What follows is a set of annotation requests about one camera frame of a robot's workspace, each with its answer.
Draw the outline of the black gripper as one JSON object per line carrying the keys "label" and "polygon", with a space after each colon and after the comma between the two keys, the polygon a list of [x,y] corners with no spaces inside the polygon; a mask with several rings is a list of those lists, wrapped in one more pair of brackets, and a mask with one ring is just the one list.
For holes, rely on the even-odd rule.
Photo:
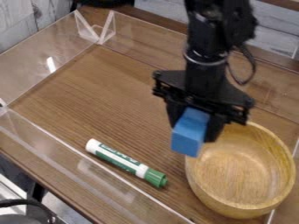
{"label": "black gripper", "polygon": [[155,85],[153,95],[165,102],[165,110],[171,127],[180,119],[185,107],[192,107],[211,114],[204,142],[217,140],[225,123],[246,124],[248,112],[255,106],[255,100],[239,90],[221,76],[220,81],[205,84],[204,77],[195,84],[195,90],[185,87],[183,70],[157,70],[152,74]]}

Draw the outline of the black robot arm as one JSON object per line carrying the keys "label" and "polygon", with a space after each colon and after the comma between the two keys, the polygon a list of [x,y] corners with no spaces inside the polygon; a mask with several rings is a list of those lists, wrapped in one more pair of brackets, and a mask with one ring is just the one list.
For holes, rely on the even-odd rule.
{"label": "black robot arm", "polygon": [[185,68],[153,72],[153,95],[165,102],[175,127],[188,108],[209,115],[205,143],[213,142],[229,123],[244,125],[255,100],[239,88],[251,82],[231,71],[228,57],[237,48],[256,70],[246,42],[255,37],[258,20],[248,0],[184,0],[188,16],[183,50]]}

